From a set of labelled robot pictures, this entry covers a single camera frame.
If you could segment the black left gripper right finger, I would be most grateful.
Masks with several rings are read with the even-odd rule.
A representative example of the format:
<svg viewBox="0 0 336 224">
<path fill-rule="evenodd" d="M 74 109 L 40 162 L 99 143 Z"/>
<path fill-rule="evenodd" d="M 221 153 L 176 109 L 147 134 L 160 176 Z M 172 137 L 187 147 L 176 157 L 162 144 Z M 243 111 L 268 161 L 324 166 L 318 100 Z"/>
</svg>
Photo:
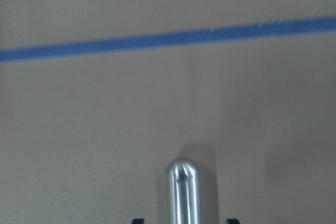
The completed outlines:
<svg viewBox="0 0 336 224">
<path fill-rule="evenodd" d="M 226 219 L 227 224 L 240 224 L 238 219 Z"/>
</svg>

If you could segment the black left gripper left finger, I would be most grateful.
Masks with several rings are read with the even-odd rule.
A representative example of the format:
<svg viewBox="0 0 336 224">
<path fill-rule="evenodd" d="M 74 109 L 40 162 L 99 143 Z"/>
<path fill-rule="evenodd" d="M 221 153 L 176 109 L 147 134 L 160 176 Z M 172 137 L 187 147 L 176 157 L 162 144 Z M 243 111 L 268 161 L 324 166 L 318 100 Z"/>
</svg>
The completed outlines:
<svg viewBox="0 0 336 224">
<path fill-rule="evenodd" d="M 133 219 L 132 224 L 144 224 L 144 219 L 143 218 L 137 218 L 137 219 Z"/>
</svg>

